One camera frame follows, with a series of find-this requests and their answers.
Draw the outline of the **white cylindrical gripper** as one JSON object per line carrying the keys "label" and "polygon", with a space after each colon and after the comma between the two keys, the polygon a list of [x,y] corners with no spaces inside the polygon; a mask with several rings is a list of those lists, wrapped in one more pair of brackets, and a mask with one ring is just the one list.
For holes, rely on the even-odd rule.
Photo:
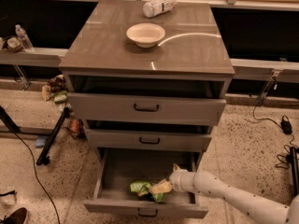
{"label": "white cylindrical gripper", "polygon": [[169,181],[162,180],[159,183],[153,185],[149,192],[151,194],[167,193],[173,188],[174,191],[178,192],[190,192],[195,193],[196,189],[193,184],[194,172],[187,170],[181,170],[181,168],[173,163],[173,173],[169,176]]}

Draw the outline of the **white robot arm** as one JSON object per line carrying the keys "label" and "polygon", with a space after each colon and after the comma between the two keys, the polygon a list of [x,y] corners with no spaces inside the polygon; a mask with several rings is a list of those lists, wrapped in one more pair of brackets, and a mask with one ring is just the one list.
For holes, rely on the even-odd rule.
{"label": "white robot arm", "polygon": [[160,181],[149,192],[157,194],[171,190],[222,199],[258,224],[299,224],[299,195],[290,205],[284,205],[230,186],[210,172],[189,172],[175,163],[169,180]]}

